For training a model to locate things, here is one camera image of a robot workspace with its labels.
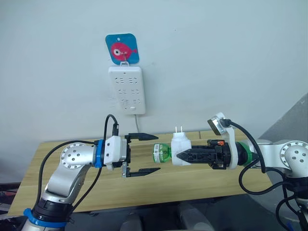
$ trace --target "white wire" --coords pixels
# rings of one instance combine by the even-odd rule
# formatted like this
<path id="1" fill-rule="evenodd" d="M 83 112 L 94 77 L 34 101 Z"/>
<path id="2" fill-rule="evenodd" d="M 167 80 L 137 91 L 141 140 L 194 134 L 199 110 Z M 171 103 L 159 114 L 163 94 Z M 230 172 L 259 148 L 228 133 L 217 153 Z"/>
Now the white wire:
<path id="1" fill-rule="evenodd" d="M 139 133 L 139 127 L 138 127 L 138 122 L 137 122 L 137 115 L 135 115 L 135 123 L 136 123 L 137 132 Z"/>

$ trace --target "orange component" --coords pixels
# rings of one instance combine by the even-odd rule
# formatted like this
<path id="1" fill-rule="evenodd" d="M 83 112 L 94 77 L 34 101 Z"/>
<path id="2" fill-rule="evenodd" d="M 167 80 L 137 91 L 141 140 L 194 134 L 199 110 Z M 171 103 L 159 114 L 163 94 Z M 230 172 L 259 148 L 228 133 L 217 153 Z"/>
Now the orange component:
<path id="1" fill-rule="evenodd" d="M 225 141 L 218 141 L 217 144 L 218 144 L 219 146 L 223 146 L 223 145 L 225 144 Z"/>

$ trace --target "green ring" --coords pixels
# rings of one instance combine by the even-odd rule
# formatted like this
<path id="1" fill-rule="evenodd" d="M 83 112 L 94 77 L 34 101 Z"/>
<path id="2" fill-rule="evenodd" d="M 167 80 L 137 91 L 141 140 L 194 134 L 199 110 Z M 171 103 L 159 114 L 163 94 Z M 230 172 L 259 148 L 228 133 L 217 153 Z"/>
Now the green ring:
<path id="1" fill-rule="evenodd" d="M 239 144 L 246 150 L 247 153 L 247 161 L 243 164 L 244 166 L 246 166 L 252 162 L 252 153 L 247 144 L 243 142 L 239 142 Z"/>

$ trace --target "blue sticker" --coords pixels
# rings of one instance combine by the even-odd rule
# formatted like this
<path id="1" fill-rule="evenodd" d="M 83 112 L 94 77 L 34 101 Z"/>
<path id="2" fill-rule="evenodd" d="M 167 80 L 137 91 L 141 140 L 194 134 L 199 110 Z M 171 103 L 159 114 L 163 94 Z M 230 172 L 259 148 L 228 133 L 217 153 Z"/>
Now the blue sticker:
<path id="1" fill-rule="evenodd" d="M 125 59 L 129 64 L 139 62 L 137 42 L 133 34 L 107 35 L 106 44 L 115 64 L 120 65 Z"/>

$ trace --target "black cable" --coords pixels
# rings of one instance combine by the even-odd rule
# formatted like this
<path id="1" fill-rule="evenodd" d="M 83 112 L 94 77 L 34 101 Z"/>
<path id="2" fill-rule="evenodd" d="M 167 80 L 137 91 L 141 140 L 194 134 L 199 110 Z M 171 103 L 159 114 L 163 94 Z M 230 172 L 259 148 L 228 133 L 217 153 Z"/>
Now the black cable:
<path id="1" fill-rule="evenodd" d="M 290 196 L 290 197 L 287 197 L 287 198 L 284 198 L 283 200 L 281 200 L 281 201 L 278 203 L 278 205 L 277 205 L 277 207 L 276 207 L 276 211 L 275 211 L 275 216 L 276 216 L 276 219 L 277 219 L 278 223 L 279 223 L 283 228 L 285 228 L 285 229 L 288 230 L 288 231 L 290 231 L 290 229 L 281 221 L 280 216 L 279 216 L 279 210 L 280 210 L 281 206 L 282 206 L 284 203 L 286 203 L 286 202 L 288 202 L 288 201 L 290 201 L 290 200 L 292 200 L 292 199 L 295 199 L 295 194 L 292 195 L 292 196 Z"/>
<path id="2" fill-rule="evenodd" d="M 244 169 L 241 171 L 240 175 L 239 175 L 239 184 L 240 184 L 240 187 L 246 192 L 246 193 L 249 193 L 249 194 L 252 194 L 252 195 L 263 195 L 263 194 L 266 194 L 270 191 L 272 191 L 273 189 L 281 186 L 281 185 L 292 185 L 291 183 L 289 182 L 284 182 L 284 181 L 281 181 L 281 182 L 278 182 L 272 186 L 270 186 L 269 188 L 265 189 L 265 190 L 262 190 L 262 191 L 259 191 L 259 192 L 253 192 L 253 191 L 250 191 L 248 190 L 247 188 L 245 188 L 245 186 L 243 185 L 243 175 L 244 173 L 250 169 L 253 165 L 255 165 L 257 162 L 259 162 L 258 159 L 254 160 L 253 162 L 251 162 L 250 164 L 248 164 L 247 166 L 244 167 Z"/>
<path id="3" fill-rule="evenodd" d="M 113 125 L 113 129 L 112 129 L 112 135 L 118 135 L 119 133 L 119 128 L 118 128 L 118 123 L 117 123 L 117 120 L 116 118 L 112 115 L 112 114 L 109 114 L 107 115 L 106 117 L 106 120 L 105 120 L 105 126 L 104 126 L 104 137 L 103 137 L 103 148 L 102 148 L 102 153 L 104 153 L 105 151 L 105 141 L 106 141 L 106 136 L 107 136 L 107 125 L 108 125 L 108 120 L 109 118 L 112 118 L 114 120 L 114 125 Z M 92 188 L 95 186 L 98 178 L 100 177 L 101 175 L 101 172 L 102 172 L 102 168 L 100 167 L 98 172 L 97 172 L 97 175 L 92 183 L 92 185 L 88 188 L 88 190 L 82 195 L 82 197 L 74 204 L 73 208 L 70 210 L 70 212 L 68 213 L 68 216 L 69 217 L 73 211 L 77 208 L 77 206 L 83 201 L 83 199 L 85 199 L 85 197 L 89 194 L 89 192 L 92 190 Z"/>
<path id="4" fill-rule="evenodd" d="M 247 138 L 251 141 L 252 145 L 254 146 L 257 154 L 258 154 L 258 157 L 259 157 L 259 161 L 260 161 L 260 164 L 261 164 L 261 171 L 262 173 L 265 173 L 266 170 L 265 170 L 265 163 L 264 163 L 264 159 L 263 159 L 263 155 L 262 155 L 262 152 L 259 148 L 259 145 L 257 144 L 257 142 L 255 141 L 255 139 L 252 137 L 252 135 L 250 135 L 250 133 L 244 129 L 242 126 L 232 122 L 231 120 L 229 119 L 224 119 L 224 121 L 229 124 L 229 125 L 232 125 L 236 128 L 238 128 L 239 130 L 241 130 L 246 136 Z"/>
<path id="5" fill-rule="evenodd" d="M 118 135 L 118 123 L 117 123 L 117 120 L 116 120 L 116 118 L 115 118 L 113 115 L 109 114 L 109 115 L 106 117 L 106 120 L 105 120 L 103 142 L 105 142 L 105 140 L 106 140 L 107 123 L 108 123 L 108 119 L 109 119 L 110 117 L 111 117 L 111 118 L 114 120 L 114 122 L 115 122 L 115 123 L 114 123 L 114 127 L 113 127 L 113 131 L 112 131 L 112 132 L 113 132 L 113 135 L 114 135 L 114 134 L 115 134 L 115 135 Z M 35 204 L 34 204 L 33 207 L 35 207 L 35 206 L 39 203 L 39 200 L 40 200 L 40 197 L 41 197 L 43 170 L 44 170 L 44 166 L 45 166 L 46 161 L 47 161 L 48 158 L 51 156 L 51 154 L 52 154 L 53 152 L 55 152 L 58 148 L 61 148 L 61 147 L 65 146 L 65 145 L 67 145 L 67 144 L 75 143 L 75 142 L 94 144 L 94 142 L 91 142 L 91 141 L 79 141 L 79 140 L 76 140 L 76 141 L 67 141 L 67 142 L 64 142 L 64 143 L 61 143 L 61 144 L 57 145 L 56 147 L 54 147 L 53 149 L 51 149 L 51 150 L 47 153 L 47 155 L 44 157 L 44 159 L 43 159 L 43 161 L 42 161 L 42 163 L 41 163 L 41 165 L 40 165 L 40 168 L 39 168 L 39 173 L 38 173 L 38 179 L 39 179 L 39 180 L 38 180 L 38 194 L 37 194 L 36 202 L 35 202 Z M 95 178 L 93 184 L 89 187 L 89 189 L 85 192 L 85 194 L 84 194 L 84 195 L 80 198 L 80 200 L 76 203 L 77 206 L 81 203 L 81 201 L 84 199 L 84 197 L 86 197 L 86 196 L 88 195 L 88 193 L 91 191 L 91 189 L 94 187 L 94 185 L 95 185 L 95 183 L 96 183 L 98 177 L 99 177 L 100 174 L 101 174 L 101 171 L 102 171 L 102 170 L 99 169 L 99 171 L 98 171 L 98 173 L 97 173 L 97 176 L 96 176 L 96 178 Z"/>
<path id="6" fill-rule="evenodd" d="M 285 176 L 284 174 L 279 171 L 278 169 L 275 169 L 273 167 L 266 167 L 266 172 L 269 172 L 269 171 L 274 171 L 274 172 L 277 172 L 279 173 L 279 175 L 282 177 L 282 180 L 285 181 Z M 282 186 L 282 191 L 283 191 L 283 197 L 286 199 L 288 197 L 288 193 L 287 193 L 287 189 L 286 189 L 286 186 L 283 185 Z M 297 215 L 297 212 L 296 210 L 290 205 L 289 201 L 286 201 L 285 204 L 288 206 L 288 208 L 293 212 L 295 213 L 295 215 Z"/>
<path id="7" fill-rule="evenodd" d="M 17 193 L 17 191 L 10 191 L 10 190 L 0 190 L 0 192 Z"/>
<path id="8" fill-rule="evenodd" d="M 59 145 L 57 145 L 56 147 L 54 147 L 53 149 L 51 149 L 47 155 L 44 157 L 41 165 L 40 165 L 40 168 L 39 168 L 39 173 L 38 173 L 38 194 L 37 194 L 37 200 L 34 204 L 34 206 L 36 206 L 38 203 L 39 203 L 39 200 L 40 200 L 40 196 L 41 196 L 41 192 L 42 192 L 42 178 L 43 178 L 43 170 L 44 170 L 44 166 L 45 166 L 45 163 L 46 161 L 48 160 L 48 158 L 50 157 L 50 155 L 55 152 L 58 148 L 61 148 L 65 145 L 68 145 L 70 143 L 76 143 L 76 142 L 79 142 L 79 143 L 89 143 L 89 144 L 94 144 L 94 142 L 90 142 L 90 141 L 67 141 L 67 142 L 64 142 L 64 143 L 61 143 Z"/>
<path id="9" fill-rule="evenodd" d="M 95 177 L 95 179 L 94 179 L 92 185 L 88 188 L 88 190 L 85 192 L 85 194 L 83 194 L 82 197 L 74 204 L 73 208 L 72 208 L 72 209 L 70 210 L 70 212 L 68 213 L 68 214 L 69 214 L 68 216 L 70 216 L 70 215 L 73 213 L 73 211 L 77 208 L 77 206 L 83 201 L 83 199 L 85 199 L 85 197 L 86 197 L 86 196 L 89 194 L 89 192 L 93 189 L 93 187 L 95 186 L 95 184 L 96 184 L 98 178 L 99 178 L 100 175 L 101 175 L 101 172 L 102 172 L 102 168 L 100 167 L 100 168 L 98 169 L 97 175 L 96 175 L 96 177 Z"/>
<path id="10" fill-rule="evenodd" d="M 282 186 L 282 191 L 283 191 L 283 196 L 284 198 L 288 198 L 288 193 L 287 193 L 287 189 L 285 187 L 285 185 Z M 285 204 L 288 206 L 288 208 L 295 213 L 295 215 L 297 215 L 297 211 L 295 209 L 292 208 L 292 206 L 290 205 L 289 201 L 286 201 Z"/>

